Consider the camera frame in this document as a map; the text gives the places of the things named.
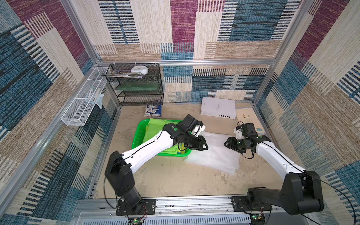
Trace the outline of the green perforated plastic basket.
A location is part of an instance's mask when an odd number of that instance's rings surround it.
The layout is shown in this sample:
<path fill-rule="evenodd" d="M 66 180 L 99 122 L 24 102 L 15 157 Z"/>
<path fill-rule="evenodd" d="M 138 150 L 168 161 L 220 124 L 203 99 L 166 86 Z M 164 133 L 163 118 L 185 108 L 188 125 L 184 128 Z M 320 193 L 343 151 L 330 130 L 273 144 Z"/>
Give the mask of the green perforated plastic basket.
<path fill-rule="evenodd" d="M 143 144 L 143 138 L 144 138 L 144 134 L 145 134 L 145 127 L 148 124 L 149 119 L 145 119 L 142 120 L 141 122 L 139 122 L 138 127 L 136 129 L 134 138 L 133 138 L 133 142 L 132 142 L 132 149 L 136 148 L 137 146 Z M 180 154 L 180 155 L 169 155 L 169 157 L 185 157 L 187 155 L 189 155 L 192 151 L 190 149 L 187 149 L 185 154 Z M 158 156 L 167 156 L 166 154 L 161 154 L 159 153 Z"/>

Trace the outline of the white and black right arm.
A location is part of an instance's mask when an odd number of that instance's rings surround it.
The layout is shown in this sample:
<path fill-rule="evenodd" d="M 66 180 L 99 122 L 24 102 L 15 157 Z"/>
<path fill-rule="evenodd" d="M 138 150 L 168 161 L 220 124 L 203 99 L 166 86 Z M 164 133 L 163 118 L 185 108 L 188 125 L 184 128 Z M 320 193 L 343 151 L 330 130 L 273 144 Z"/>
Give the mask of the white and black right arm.
<path fill-rule="evenodd" d="M 225 147 L 240 154 L 250 150 L 252 155 L 261 156 L 283 180 L 281 189 L 249 188 L 247 206 L 270 204 L 283 208 L 289 215 L 323 211 L 322 185 L 316 172 L 294 163 L 267 136 L 259 135 L 253 123 L 237 125 L 234 133 L 224 143 Z"/>

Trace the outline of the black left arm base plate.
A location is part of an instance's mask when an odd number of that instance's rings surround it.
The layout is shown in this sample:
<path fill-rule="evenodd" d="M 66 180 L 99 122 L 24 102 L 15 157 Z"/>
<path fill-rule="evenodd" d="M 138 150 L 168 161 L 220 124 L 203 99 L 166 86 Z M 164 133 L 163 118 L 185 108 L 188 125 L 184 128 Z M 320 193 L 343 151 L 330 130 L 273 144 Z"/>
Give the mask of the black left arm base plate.
<path fill-rule="evenodd" d="M 143 199 L 137 206 L 131 208 L 123 199 L 118 201 L 116 216 L 154 215 L 156 211 L 156 199 Z"/>

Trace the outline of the lime green raincoat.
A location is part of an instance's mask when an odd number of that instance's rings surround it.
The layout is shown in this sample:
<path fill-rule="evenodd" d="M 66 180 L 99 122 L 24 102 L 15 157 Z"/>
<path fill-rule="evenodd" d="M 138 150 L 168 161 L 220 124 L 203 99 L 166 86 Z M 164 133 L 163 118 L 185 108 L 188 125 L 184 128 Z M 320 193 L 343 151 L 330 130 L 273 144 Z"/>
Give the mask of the lime green raincoat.
<path fill-rule="evenodd" d="M 145 143 L 146 141 L 152 139 L 158 132 L 160 132 L 163 129 L 163 127 L 166 124 L 169 124 L 169 123 L 177 124 L 178 121 L 161 120 L 161 119 L 154 119 L 154 118 L 149 119 L 148 124 L 145 127 L 145 134 L 144 134 L 144 138 L 143 138 L 142 142 Z M 178 150 L 177 145 L 178 144 L 162 151 L 161 154 L 164 153 L 167 156 L 177 155 L 177 150 Z"/>

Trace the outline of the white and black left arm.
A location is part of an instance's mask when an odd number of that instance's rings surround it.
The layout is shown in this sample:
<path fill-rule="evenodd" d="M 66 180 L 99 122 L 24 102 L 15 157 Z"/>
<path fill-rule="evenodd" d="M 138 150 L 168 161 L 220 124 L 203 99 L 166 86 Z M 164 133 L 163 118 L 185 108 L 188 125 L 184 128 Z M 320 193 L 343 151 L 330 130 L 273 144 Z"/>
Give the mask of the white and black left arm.
<path fill-rule="evenodd" d="M 125 209 L 134 214 L 143 210 L 143 198 L 135 188 L 134 173 L 160 152 L 182 143 L 195 151 L 208 150 L 208 145 L 201 132 L 205 130 L 202 121 L 187 115 L 177 124 L 168 123 L 150 140 L 136 148 L 119 153 L 113 152 L 106 166 L 105 178 L 109 181 L 116 197 L 124 200 Z"/>

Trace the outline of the white raincoat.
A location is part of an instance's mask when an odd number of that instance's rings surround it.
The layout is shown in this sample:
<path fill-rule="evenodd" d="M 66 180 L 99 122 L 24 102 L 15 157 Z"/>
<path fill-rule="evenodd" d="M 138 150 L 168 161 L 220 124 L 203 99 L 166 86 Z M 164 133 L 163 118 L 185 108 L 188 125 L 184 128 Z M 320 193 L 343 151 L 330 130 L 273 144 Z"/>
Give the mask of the white raincoat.
<path fill-rule="evenodd" d="M 206 131 L 202 132 L 202 136 L 205 137 L 209 149 L 192 151 L 184 161 L 235 175 L 235 171 L 240 168 L 240 154 L 224 146 L 230 136 Z"/>

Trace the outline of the small yellow raincoat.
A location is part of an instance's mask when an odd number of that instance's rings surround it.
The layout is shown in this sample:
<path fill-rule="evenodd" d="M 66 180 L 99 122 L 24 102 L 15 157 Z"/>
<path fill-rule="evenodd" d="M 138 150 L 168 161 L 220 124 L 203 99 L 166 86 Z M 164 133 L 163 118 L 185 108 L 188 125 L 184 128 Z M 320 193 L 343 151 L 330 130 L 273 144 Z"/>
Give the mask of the small yellow raincoat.
<path fill-rule="evenodd" d="M 185 144 L 183 143 L 178 143 L 177 145 L 178 147 L 178 150 L 177 150 L 177 154 L 180 155 L 180 154 L 185 154 L 186 150 L 187 150 L 187 147 Z"/>

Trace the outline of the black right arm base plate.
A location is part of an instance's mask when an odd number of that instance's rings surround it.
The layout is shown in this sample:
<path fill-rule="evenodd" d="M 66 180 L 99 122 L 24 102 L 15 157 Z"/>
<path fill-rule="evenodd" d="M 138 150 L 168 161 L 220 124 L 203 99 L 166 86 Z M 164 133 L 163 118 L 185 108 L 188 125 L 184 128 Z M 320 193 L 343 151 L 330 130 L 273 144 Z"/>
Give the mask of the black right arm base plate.
<path fill-rule="evenodd" d="M 264 212 L 272 210 L 272 206 L 267 203 L 248 203 L 246 196 L 232 196 L 230 199 L 234 212 Z"/>

